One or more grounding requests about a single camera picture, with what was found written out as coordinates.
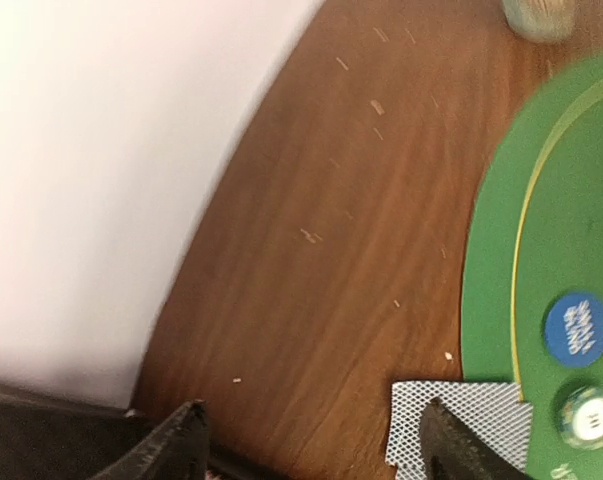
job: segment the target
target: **white center of chip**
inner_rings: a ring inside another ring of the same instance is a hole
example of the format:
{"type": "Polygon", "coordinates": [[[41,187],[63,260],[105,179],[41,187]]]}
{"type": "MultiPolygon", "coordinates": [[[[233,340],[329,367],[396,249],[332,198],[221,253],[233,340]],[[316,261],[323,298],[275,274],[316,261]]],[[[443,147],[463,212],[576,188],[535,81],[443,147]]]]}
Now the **white center of chip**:
{"type": "Polygon", "coordinates": [[[572,424],[577,438],[585,441],[603,437],[603,398],[586,401],[574,414],[572,424]]]}

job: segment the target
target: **poker chip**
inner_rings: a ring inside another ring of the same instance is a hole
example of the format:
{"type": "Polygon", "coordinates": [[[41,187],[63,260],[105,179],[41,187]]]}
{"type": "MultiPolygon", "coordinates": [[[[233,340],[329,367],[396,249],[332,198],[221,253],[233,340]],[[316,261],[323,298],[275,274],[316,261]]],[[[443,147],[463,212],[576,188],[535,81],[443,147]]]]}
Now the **poker chip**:
{"type": "Polygon", "coordinates": [[[592,365],[603,355],[603,303],[589,293],[561,297],[546,318],[544,340],[561,365],[592,365]]]}
{"type": "Polygon", "coordinates": [[[560,432],[573,448],[603,447],[603,389],[583,387],[573,392],[561,409],[560,432]]]}

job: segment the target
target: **white speck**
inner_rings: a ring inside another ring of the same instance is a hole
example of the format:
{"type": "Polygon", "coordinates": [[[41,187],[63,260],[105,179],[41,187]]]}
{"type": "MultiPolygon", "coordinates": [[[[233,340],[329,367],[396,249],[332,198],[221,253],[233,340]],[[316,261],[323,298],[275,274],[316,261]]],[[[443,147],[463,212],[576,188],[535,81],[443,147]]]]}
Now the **white speck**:
{"type": "Polygon", "coordinates": [[[372,105],[372,108],[376,110],[377,115],[381,116],[385,113],[385,110],[383,109],[378,100],[370,100],[370,105],[372,105]]]}
{"type": "Polygon", "coordinates": [[[385,34],[385,32],[381,28],[374,27],[373,30],[379,36],[379,38],[381,39],[381,41],[383,43],[388,43],[390,41],[388,36],[385,34]]]}
{"type": "Polygon", "coordinates": [[[310,232],[304,230],[303,228],[300,228],[299,231],[303,234],[303,236],[308,242],[317,243],[316,239],[314,238],[314,235],[312,235],[310,232]]]}
{"type": "Polygon", "coordinates": [[[416,41],[416,40],[414,39],[414,37],[412,36],[412,32],[410,32],[410,30],[408,30],[408,27],[405,27],[405,33],[407,33],[407,34],[408,34],[408,36],[410,37],[410,40],[412,40],[412,43],[413,43],[414,45],[416,45],[416,44],[417,44],[417,41],[416,41]]]}
{"type": "Polygon", "coordinates": [[[339,57],[337,57],[337,62],[339,62],[339,65],[341,65],[346,72],[350,70],[350,67],[348,67],[348,65],[339,57]]]}

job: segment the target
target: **brown wooden surface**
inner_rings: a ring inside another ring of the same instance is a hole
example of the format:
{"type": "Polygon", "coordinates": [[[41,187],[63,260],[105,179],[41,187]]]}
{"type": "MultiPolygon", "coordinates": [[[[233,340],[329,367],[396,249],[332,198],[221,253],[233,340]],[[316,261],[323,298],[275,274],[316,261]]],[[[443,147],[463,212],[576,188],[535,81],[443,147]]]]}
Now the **brown wooden surface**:
{"type": "Polygon", "coordinates": [[[494,149],[541,82],[603,48],[603,0],[580,4],[551,47],[515,37],[497,0],[327,0],[219,185],[135,406],[206,399],[218,442],[293,478],[392,478],[391,382],[461,378],[494,149]]]}

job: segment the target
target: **green mat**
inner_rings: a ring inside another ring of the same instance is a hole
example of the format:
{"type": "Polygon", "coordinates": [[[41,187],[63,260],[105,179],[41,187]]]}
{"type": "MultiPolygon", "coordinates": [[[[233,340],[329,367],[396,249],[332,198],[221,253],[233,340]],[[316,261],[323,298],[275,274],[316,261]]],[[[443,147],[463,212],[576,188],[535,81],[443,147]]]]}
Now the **green mat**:
{"type": "Polygon", "coordinates": [[[575,450],[556,427],[572,390],[603,386],[603,357],[571,370],[544,348],[545,314],[570,291],[603,301],[603,56],[553,79],[517,116],[478,196],[466,253],[464,376],[521,383],[534,405],[527,473],[538,480],[563,478],[562,466],[603,479],[603,448],[575,450]]]}

